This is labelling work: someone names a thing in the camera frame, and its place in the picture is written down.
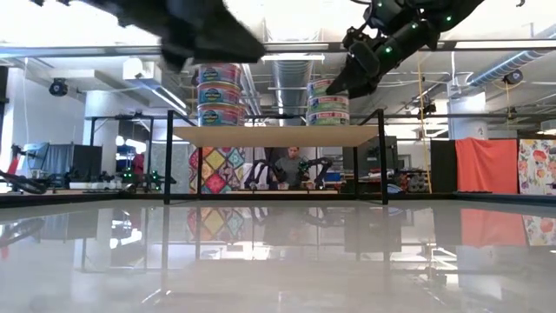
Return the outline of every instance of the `stacked cans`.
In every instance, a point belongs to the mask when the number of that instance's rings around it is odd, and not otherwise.
[[[349,99],[346,93],[328,96],[333,79],[319,79],[308,84],[307,125],[349,125]]]
[[[199,126],[244,125],[240,104],[242,70],[231,63],[204,64],[199,69],[197,104]]]

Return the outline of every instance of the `wooden board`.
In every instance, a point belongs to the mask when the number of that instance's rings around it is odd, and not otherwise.
[[[174,134],[197,147],[357,147],[378,127],[175,127]]]

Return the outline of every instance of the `robotic arm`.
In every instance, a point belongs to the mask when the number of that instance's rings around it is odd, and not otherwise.
[[[57,1],[70,5],[72,0]],[[257,63],[266,52],[222,0],[82,1],[113,14],[123,27],[134,24],[159,36],[162,56],[173,70],[181,70],[190,58],[196,63]]]
[[[259,169],[259,173],[255,175],[256,167],[259,164],[261,165],[261,168]],[[245,189],[256,190],[257,189],[257,184],[259,184],[259,180],[261,179],[262,172],[267,167],[269,167],[272,170],[272,173],[275,175],[278,182],[283,182],[284,181],[285,175],[284,175],[283,171],[276,168],[276,165],[272,164],[271,162],[269,162],[265,159],[255,160],[253,162],[253,166],[251,167],[251,170],[249,171],[249,175],[247,176],[247,179],[245,180],[245,184],[244,184]]]
[[[350,98],[372,94],[382,77],[426,45],[436,50],[440,33],[468,17],[483,0],[372,0],[365,23],[347,30],[344,69],[328,87],[329,95],[347,90]],[[375,38],[363,33],[377,29]]]
[[[261,168],[259,169],[258,174],[256,173],[256,167],[261,164]],[[308,173],[309,168],[312,166],[321,165],[322,169],[314,179],[314,186],[316,189],[324,189],[324,176],[327,174],[327,170],[332,166],[332,160],[326,157],[320,157],[315,160],[307,160],[303,161],[299,164],[299,170],[297,172],[297,181],[302,182],[307,180],[306,174]],[[278,182],[282,183],[285,180],[285,173],[282,170],[276,168],[276,165],[272,164],[267,160],[256,160],[253,162],[253,167],[248,174],[247,179],[245,180],[245,189],[256,190],[257,184],[259,183],[259,179],[261,178],[261,173],[264,171],[266,167],[269,167],[272,170],[272,173],[276,176]]]
[[[332,160],[327,157],[319,157],[315,160],[307,160],[301,162],[299,167],[300,170],[298,172],[299,181],[303,181],[303,177],[308,172],[309,168],[312,166],[321,165],[322,169],[319,174],[314,179],[314,187],[318,190],[324,189],[324,176],[327,174],[328,169],[332,166]]]
[[[82,1],[114,14],[122,26],[134,24],[160,36],[162,56],[175,70],[190,58],[196,63],[256,63],[266,53],[223,0]],[[342,42],[348,51],[345,66],[327,93],[347,90],[350,98],[372,94],[384,75],[424,45],[435,50],[440,33],[455,27],[483,1],[371,0],[363,14],[365,23],[347,30]],[[378,30],[376,37],[363,33],[367,26]]]

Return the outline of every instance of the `orange fabric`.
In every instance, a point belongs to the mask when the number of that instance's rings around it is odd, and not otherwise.
[[[458,190],[517,194],[517,140],[456,140]]]
[[[489,210],[461,211],[461,243],[473,247],[523,246],[526,236],[521,214]]]
[[[456,140],[458,190],[517,194],[518,144],[516,140]],[[464,245],[526,244],[520,214],[489,210],[461,211]]]

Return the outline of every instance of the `man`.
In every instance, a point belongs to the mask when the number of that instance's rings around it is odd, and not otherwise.
[[[284,183],[288,184],[289,189],[299,189],[301,187],[301,177],[299,174],[299,164],[303,160],[299,157],[299,147],[289,147],[288,156],[280,158],[276,162],[276,168],[285,174]]]

